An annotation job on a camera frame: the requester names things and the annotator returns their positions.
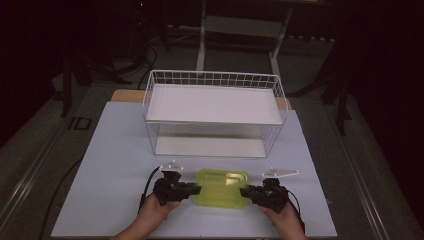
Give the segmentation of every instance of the white paper sheet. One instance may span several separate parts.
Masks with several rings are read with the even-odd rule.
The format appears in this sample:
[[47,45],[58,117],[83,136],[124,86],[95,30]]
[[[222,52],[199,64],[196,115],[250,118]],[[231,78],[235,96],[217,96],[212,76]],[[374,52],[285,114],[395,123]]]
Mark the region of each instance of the white paper sheet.
[[[54,226],[53,237],[109,237],[136,217],[147,178],[172,159],[184,167],[181,181],[193,182],[202,168],[249,173],[249,184],[260,185],[270,167],[299,170],[281,179],[298,198],[309,237],[337,236],[295,111],[266,159],[155,156],[138,103],[109,102]],[[162,177],[159,172],[154,180]],[[152,238],[268,238],[278,234],[250,203],[241,210],[196,206],[184,200]]]

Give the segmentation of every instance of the wire basket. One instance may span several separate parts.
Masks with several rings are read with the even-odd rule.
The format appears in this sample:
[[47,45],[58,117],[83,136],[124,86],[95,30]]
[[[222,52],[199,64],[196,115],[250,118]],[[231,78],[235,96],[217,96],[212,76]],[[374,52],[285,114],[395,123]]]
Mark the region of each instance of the wire basket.
[[[219,124],[213,122],[197,122],[197,121],[181,121],[177,120],[172,121],[151,121],[149,119],[149,111],[151,110],[151,102],[154,101],[153,95],[155,87],[159,86],[175,86],[175,87],[213,87],[213,89],[224,90],[227,89],[237,89],[247,90],[247,89],[265,89],[273,95],[275,99],[275,108],[278,112],[278,117],[281,124],[248,124],[248,123],[226,123]],[[149,139],[152,145],[153,152],[155,154],[165,154],[165,155],[204,155],[204,156],[221,156],[221,157],[266,157],[271,151],[271,148],[277,139],[284,122],[287,117],[288,102],[285,98],[283,87],[281,85],[281,80],[277,75],[269,74],[254,74],[254,73],[237,73],[237,72],[212,72],[212,71],[174,71],[174,70],[153,70],[150,72],[149,81],[146,88],[146,93],[143,99],[143,116],[146,122],[146,127],[149,134]],[[158,142],[161,137],[161,131],[165,128],[172,126],[174,129],[181,129],[181,131],[187,131],[187,129],[206,129],[206,132],[200,133],[203,137],[205,134],[222,132],[223,136],[219,138],[224,138],[224,135],[227,135],[228,131],[257,131],[259,129],[260,140],[263,148],[263,153],[259,155],[249,155],[244,156],[243,154],[231,155],[231,154],[221,154],[217,152],[216,154],[209,152],[208,154],[184,154],[181,152],[177,153],[161,153],[158,151]]]

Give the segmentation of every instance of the white board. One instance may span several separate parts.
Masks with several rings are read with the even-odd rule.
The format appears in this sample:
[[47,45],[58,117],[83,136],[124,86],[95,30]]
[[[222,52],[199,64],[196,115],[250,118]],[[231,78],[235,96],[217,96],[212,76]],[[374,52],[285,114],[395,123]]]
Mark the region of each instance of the white board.
[[[193,182],[202,168],[249,173],[260,185],[270,167],[299,170],[282,184],[299,199],[309,237],[337,236],[295,111],[266,159],[155,156],[142,121],[141,104],[109,102],[54,226],[53,237],[110,237],[136,217],[150,173],[172,159],[184,167],[181,181]],[[162,177],[157,173],[153,178]],[[240,210],[208,208],[182,201],[152,238],[276,238],[271,222],[251,204]]]
[[272,89],[155,84],[147,122],[282,125]]

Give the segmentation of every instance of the wooden edge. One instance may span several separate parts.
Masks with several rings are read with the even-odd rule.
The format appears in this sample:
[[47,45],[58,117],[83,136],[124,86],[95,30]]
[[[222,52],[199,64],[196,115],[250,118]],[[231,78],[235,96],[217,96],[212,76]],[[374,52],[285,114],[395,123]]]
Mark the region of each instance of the wooden edge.
[[[118,89],[111,98],[112,102],[133,102],[142,103],[144,98],[144,90]],[[290,101],[287,100],[287,109],[292,110]]]

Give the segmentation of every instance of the translucent plastic container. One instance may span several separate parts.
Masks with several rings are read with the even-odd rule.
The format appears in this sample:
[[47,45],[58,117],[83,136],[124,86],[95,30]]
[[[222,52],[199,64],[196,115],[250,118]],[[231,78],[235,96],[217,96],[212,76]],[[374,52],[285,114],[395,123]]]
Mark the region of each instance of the translucent plastic container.
[[205,207],[243,208],[247,200],[240,195],[240,188],[247,187],[247,180],[248,174],[243,171],[201,169],[196,183],[202,190],[195,202]]

